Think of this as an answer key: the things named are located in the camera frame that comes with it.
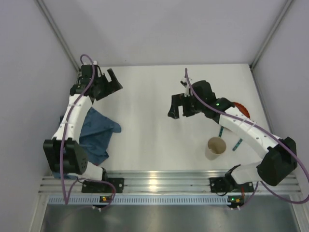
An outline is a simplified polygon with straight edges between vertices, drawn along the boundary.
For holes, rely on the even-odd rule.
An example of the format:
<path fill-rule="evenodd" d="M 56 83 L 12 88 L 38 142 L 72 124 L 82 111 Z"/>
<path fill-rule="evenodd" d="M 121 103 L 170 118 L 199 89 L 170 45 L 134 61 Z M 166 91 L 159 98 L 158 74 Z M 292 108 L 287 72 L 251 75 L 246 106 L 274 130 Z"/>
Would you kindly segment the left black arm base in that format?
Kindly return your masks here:
<path fill-rule="evenodd" d="M 115 187 L 115 191 L 108 184 L 99 182 L 84 181 L 82 184 L 82 193 L 122 193 L 124 189 L 124 178 L 108 178 L 107 182 Z"/>

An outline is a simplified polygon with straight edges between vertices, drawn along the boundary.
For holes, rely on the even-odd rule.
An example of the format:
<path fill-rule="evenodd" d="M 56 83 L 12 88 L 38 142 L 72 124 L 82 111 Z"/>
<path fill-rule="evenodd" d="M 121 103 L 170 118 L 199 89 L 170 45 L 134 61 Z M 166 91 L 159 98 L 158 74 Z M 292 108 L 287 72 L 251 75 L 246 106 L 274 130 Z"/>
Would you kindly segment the fork with teal handle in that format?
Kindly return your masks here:
<path fill-rule="evenodd" d="M 221 138 L 221 137 L 222 137 L 223 130 L 224 130 L 224 127 L 223 127 L 223 126 L 221 126 L 221 127 L 220 127 L 220 131 L 219 131 L 219 135 L 218 135 L 218 137 L 219 137 L 219 138 Z"/>

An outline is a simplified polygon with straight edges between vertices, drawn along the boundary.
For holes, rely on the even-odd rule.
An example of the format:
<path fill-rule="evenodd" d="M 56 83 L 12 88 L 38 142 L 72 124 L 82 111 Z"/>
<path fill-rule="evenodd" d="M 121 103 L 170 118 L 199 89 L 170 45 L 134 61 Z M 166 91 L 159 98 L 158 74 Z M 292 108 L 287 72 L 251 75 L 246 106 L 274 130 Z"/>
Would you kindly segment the spoon with teal handle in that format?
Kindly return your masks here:
<path fill-rule="evenodd" d="M 242 143 L 242 139 L 239 139 L 238 142 L 234 145 L 234 147 L 232 148 L 232 151 L 236 151 L 237 148 L 240 146 L 240 144 Z"/>

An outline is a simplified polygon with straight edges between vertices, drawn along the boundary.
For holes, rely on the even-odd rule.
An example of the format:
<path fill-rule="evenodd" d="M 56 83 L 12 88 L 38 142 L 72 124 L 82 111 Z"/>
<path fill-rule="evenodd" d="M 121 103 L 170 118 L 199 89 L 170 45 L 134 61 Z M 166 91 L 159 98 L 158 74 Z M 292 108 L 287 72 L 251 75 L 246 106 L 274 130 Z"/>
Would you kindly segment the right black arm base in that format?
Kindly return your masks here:
<path fill-rule="evenodd" d="M 231 173 L 240 165 L 234 166 L 232 169 L 227 171 L 224 177 L 211 177 L 210 188 L 212 193 L 216 193 L 219 196 L 225 196 L 228 193 L 239 192 L 239 193 L 248 193 L 253 192 L 254 187 L 252 182 L 245 184 L 237 184 L 232 178 Z"/>

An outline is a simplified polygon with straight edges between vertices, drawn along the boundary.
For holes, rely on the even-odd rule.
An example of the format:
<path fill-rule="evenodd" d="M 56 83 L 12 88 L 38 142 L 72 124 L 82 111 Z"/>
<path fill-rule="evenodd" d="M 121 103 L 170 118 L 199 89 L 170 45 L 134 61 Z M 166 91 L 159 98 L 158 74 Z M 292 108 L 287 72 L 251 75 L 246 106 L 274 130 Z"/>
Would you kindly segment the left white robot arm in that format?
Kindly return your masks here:
<path fill-rule="evenodd" d="M 81 74 L 70 89 L 63 119 L 52 138 L 43 143 L 49 168 L 60 178 L 70 175 L 95 181 L 106 180 L 106 171 L 89 161 L 86 150 L 80 145 L 80 136 L 85 134 L 83 126 L 93 103 L 123 88 L 111 68 L 107 73 L 108 77 L 97 63 L 81 65 Z"/>

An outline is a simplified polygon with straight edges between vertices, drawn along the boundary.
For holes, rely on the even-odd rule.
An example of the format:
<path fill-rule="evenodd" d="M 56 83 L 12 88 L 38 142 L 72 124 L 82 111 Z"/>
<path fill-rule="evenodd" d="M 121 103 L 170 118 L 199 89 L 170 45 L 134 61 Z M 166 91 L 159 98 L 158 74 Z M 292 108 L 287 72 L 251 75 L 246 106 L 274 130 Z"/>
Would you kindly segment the beige paper cup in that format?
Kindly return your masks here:
<path fill-rule="evenodd" d="M 205 157 L 208 160 L 214 160 L 226 151 L 226 143 L 221 137 L 212 137 L 208 140 Z"/>

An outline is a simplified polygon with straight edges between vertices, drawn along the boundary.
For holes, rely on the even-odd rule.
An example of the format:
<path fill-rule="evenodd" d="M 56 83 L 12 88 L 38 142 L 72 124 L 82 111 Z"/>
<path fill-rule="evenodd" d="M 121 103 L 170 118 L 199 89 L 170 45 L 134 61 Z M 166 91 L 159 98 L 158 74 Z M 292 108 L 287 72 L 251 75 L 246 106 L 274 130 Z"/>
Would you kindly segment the blue letter-print placemat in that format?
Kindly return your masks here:
<path fill-rule="evenodd" d="M 107 181 L 106 170 L 99 165 L 109 157 L 107 148 L 112 135 L 120 132 L 118 123 L 91 107 L 80 134 L 66 134 L 65 140 L 61 134 L 54 135 L 44 141 L 43 149 L 54 178 Z"/>

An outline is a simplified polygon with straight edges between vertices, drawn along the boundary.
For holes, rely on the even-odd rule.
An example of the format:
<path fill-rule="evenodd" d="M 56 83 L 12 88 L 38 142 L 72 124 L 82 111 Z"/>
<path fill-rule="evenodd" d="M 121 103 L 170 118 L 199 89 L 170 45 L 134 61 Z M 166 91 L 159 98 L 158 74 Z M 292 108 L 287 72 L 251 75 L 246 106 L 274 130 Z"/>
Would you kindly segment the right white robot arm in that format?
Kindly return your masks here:
<path fill-rule="evenodd" d="M 203 113 L 205 117 L 240 137 L 260 157 L 258 162 L 238 164 L 231 168 L 225 177 L 232 185 L 263 181 L 270 186 L 277 186 L 296 169 L 297 161 L 285 150 L 285 147 L 288 147 L 292 152 L 296 152 L 293 139 L 281 139 L 259 130 L 233 102 L 226 98 L 217 98 L 205 80 L 192 85 L 182 80 L 181 84 L 186 89 L 185 93 L 172 95 L 168 117 L 178 119 L 179 107 L 183 108 L 185 117 Z"/>

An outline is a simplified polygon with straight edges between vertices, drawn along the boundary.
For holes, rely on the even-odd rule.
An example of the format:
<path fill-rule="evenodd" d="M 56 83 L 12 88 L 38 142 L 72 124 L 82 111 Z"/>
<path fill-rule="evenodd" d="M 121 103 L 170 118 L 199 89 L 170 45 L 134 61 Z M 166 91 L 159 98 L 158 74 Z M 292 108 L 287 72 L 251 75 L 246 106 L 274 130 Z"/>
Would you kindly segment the red round plate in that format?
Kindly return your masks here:
<path fill-rule="evenodd" d="M 247 108 L 242 105 L 241 103 L 238 103 L 238 102 L 234 102 L 234 105 L 240 110 L 240 112 L 245 115 L 247 118 L 250 118 L 250 113 L 249 111 L 247 110 Z"/>

